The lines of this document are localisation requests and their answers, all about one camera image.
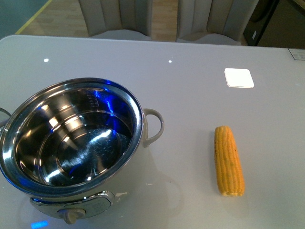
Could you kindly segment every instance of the stainless steel pot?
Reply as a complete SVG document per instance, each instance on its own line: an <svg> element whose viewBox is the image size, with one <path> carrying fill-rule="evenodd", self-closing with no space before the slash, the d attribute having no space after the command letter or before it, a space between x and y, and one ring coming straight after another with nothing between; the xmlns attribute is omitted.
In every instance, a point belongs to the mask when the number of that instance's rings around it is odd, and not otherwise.
<svg viewBox="0 0 305 229"><path fill-rule="evenodd" d="M148 138L147 115L160 131ZM147 146L164 130L126 88L80 78L52 85L23 103L4 126L6 179L39 211L67 223L102 213L141 181Z"/></svg>

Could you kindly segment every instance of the white square coaster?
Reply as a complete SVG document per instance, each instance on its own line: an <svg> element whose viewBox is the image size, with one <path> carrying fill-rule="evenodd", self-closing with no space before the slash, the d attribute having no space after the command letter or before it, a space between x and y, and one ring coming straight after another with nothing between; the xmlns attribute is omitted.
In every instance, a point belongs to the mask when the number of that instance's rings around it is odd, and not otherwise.
<svg viewBox="0 0 305 229"><path fill-rule="evenodd" d="M229 87L254 87L253 79L248 69L226 68L224 74Z"/></svg>

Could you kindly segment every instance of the chair back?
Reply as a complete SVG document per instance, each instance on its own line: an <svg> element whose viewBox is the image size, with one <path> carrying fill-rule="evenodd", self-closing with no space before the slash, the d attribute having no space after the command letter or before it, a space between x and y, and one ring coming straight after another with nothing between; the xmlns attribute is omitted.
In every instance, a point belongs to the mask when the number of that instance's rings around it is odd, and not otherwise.
<svg viewBox="0 0 305 229"><path fill-rule="evenodd" d="M178 0L177 37L206 32L240 41L259 0Z"/></svg>
<svg viewBox="0 0 305 229"><path fill-rule="evenodd" d="M151 35L153 0L79 0L89 36L110 30Z"/></svg>

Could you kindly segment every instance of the pot rim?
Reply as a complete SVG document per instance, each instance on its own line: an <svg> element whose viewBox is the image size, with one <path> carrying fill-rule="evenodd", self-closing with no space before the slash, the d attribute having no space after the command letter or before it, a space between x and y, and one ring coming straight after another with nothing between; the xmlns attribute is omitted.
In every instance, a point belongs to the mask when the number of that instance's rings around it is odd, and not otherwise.
<svg viewBox="0 0 305 229"><path fill-rule="evenodd" d="M99 85L101 89L107 88L111 89L113 92L128 95L128 105L132 110L134 119L134 132L127 150L124 152L121 158L108 169L106 173L96 176L89 182L59 187L46 185L30 178L22 171L15 157L15 136L16 133L18 133L18 129L22 127L22 122L19 125L20 120L24 120L31 114L31 109L27 109L28 107L34 107L35 109L39 107L41 98L47 97L49 94L54 94L59 90L68 91L84 84ZM107 180L109 180L109 178L117 174L131 159L141 142L144 131L143 121L144 117L142 108L138 100L128 89L118 83L101 78L76 78L53 84L37 92L22 105L20 105L4 126L0 136L0 149L2 151L0 156L0 169L5 178L14 187L18 188L22 192L36 197L71 197L87 192L105 183Z"/></svg>

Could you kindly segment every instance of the white table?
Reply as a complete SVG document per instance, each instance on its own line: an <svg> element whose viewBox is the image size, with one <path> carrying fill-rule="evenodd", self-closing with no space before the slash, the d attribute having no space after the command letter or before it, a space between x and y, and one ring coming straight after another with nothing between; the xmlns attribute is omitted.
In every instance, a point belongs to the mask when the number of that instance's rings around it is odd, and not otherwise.
<svg viewBox="0 0 305 229"><path fill-rule="evenodd" d="M251 72L254 88L231 88L225 68ZM287 49L34 36L0 41L0 107L13 112L53 83L100 77L128 88L165 119L149 146L143 185L121 204L67 226L0 176L0 228L303 229L305 61ZM222 197L214 129L235 135L245 195ZM158 121L149 120L151 134Z"/></svg>

